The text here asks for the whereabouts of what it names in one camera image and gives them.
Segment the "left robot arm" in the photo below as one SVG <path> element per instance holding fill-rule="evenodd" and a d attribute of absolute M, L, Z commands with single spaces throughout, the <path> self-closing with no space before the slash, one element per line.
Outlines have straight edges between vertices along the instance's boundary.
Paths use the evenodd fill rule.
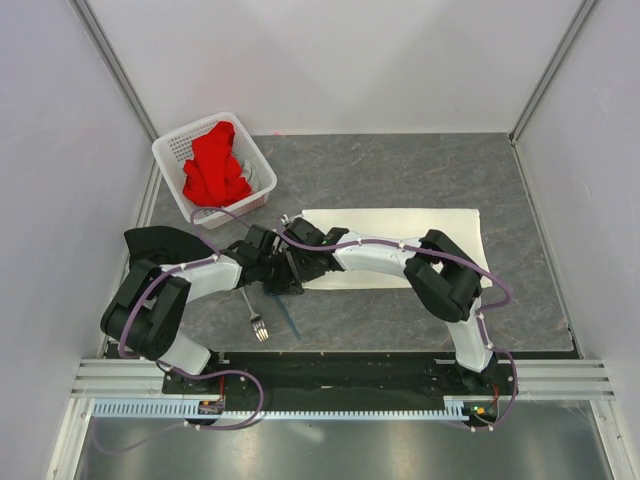
<path fill-rule="evenodd" d="M 127 230 L 129 273 L 104 312 L 100 328 L 119 342 L 125 358 L 135 355 L 185 372 L 185 382 L 208 393 L 219 382 L 211 351 L 181 332 L 188 303 L 259 282 L 273 295 L 302 294 L 291 259 L 276 234 L 259 225 L 219 249 L 168 226 Z"/>

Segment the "white cloth napkin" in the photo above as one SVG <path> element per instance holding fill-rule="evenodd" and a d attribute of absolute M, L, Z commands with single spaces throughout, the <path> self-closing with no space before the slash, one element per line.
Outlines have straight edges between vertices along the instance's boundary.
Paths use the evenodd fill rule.
<path fill-rule="evenodd" d="M 487 270 L 477 209 L 355 208 L 308 209 L 302 217 L 323 232 L 333 227 L 392 239 L 422 237 L 439 230 L 451 238 L 476 264 Z M 406 289 L 396 276 L 364 271 L 329 272 L 304 284 L 311 290 Z"/>

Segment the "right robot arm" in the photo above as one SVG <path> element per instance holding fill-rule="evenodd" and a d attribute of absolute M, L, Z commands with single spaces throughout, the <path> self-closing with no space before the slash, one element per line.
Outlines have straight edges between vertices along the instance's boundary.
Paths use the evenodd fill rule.
<path fill-rule="evenodd" d="M 396 240 L 338 227 L 324 233 L 297 218 L 284 227 L 281 238 L 302 283 L 329 271 L 373 272 L 407 280 L 426 310 L 446 323 L 460 386 L 477 394 L 493 383 L 497 359 L 476 317 L 482 274 L 446 234 L 431 229 L 421 238 Z"/>

